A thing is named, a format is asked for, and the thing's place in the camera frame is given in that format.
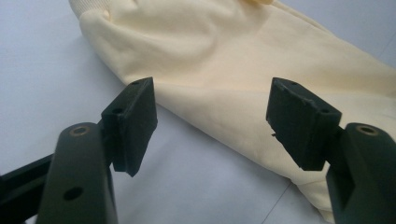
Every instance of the yellow cloth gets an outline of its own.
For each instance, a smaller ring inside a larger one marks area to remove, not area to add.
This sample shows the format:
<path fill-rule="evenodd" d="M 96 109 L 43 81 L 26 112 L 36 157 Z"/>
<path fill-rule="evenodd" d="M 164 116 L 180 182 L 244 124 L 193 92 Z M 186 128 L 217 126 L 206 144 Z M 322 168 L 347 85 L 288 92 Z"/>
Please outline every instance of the yellow cloth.
<path fill-rule="evenodd" d="M 70 0 L 82 33 L 125 83 L 154 77 L 157 103 L 290 178 L 326 220 L 322 172 L 304 172 L 265 121 L 272 77 L 306 86 L 396 135 L 396 71 L 272 1 Z"/>

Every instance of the metal rivet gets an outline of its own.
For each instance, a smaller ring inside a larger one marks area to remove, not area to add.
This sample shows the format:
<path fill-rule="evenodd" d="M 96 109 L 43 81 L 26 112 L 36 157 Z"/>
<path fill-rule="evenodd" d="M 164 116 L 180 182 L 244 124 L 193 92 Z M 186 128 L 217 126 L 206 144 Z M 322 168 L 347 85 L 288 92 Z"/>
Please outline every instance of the metal rivet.
<path fill-rule="evenodd" d="M 359 125 L 359 126 L 356 127 L 356 129 L 360 133 L 364 133 L 364 134 L 367 134 L 367 135 L 371 135 L 371 136 L 379 135 L 379 132 L 376 129 L 374 129 L 372 127 L 369 127 L 369 126 L 366 126 L 366 125 Z"/>
<path fill-rule="evenodd" d="M 74 129 L 72 129 L 72 131 L 70 131 L 70 135 L 74 136 L 74 137 L 79 137 L 82 136 L 86 133 L 88 133 L 90 131 L 90 128 L 87 126 L 78 126 Z"/>

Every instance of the hole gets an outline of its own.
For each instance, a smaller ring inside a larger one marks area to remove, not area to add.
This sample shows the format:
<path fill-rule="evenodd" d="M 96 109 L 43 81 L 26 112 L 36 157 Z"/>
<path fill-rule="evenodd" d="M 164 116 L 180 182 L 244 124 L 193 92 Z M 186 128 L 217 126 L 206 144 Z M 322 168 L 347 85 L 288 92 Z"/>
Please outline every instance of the hole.
<path fill-rule="evenodd" d="M 121 108 L 117 108 L 117 109 L 113 109 L 113 114 L 120 114 L 120 113 L 122 113 L 122 111 L 123 111 L 123 109 L 121 109 Z"/>
<path fill-rule="evenodd" d="M 356 127 L 356 129 L 359 132 L 367 134 L 367 135 L 371 135 L 371 136 L 379 135 L 379 132 L 376 129 L 369 127 L 369 126 L 360 125 L 360 126 Z"/>
<path fill-rule="evenodd" d="M 90 131 L 90 128 L 87 126 L 78 126 L 77 128 L 72 129 L 72 131 L 70 131 L 70 135 L 72 136 L 82 136 L 86 133 L 88 133 Z"/>
<path fill-rule="evenodd" d="M 82 191 L 83 191 L 82 188 L 74 187 L 64 193 L 64 199 L 66 201 L 73 201 L 73 200 L 77 199 L 79 196 L 81 196 Z"/>

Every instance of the cream fabric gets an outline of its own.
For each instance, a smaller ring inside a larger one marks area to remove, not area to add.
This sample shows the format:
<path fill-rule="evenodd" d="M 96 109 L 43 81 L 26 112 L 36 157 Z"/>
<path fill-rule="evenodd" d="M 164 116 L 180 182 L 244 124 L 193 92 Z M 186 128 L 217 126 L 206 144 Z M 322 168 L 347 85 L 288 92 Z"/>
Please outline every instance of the cream fabric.
<path fill-rule="evenodd" d="M 125 83 L 154 77 L 156 100 L 290 178 L 332 221 L 325 175 L 304 172 L 265 121 L 272 77 L 300 82 L 351 121 L 396 135 L 396 71 L 272 1 L 70 0 L 82 33 Z"/>

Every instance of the black plastic arm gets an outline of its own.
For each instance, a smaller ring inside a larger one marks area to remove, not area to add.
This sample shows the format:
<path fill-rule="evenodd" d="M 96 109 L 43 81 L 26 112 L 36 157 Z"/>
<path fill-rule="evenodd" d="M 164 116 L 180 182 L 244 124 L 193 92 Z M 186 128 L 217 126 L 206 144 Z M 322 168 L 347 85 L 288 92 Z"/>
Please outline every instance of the black plastic arm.
<path fill-rule="evenodd" d="M 336 223 L 396 223 L 396 144 L 384 131 L 350 123 L 300 84 L 275 77 L 266 119 L 305 171 L 331 166 L 327 183 Z"/>
<path fill-rule="evenodd" d="M 37 212 L 37 223 L 117 223 L 108 166 L 134 176 L 156 127 L 153 80 L 137 80 L 98 124 L 65 129 L 53 156 L 0 176 L 0 223 L 22 223 Z"/>

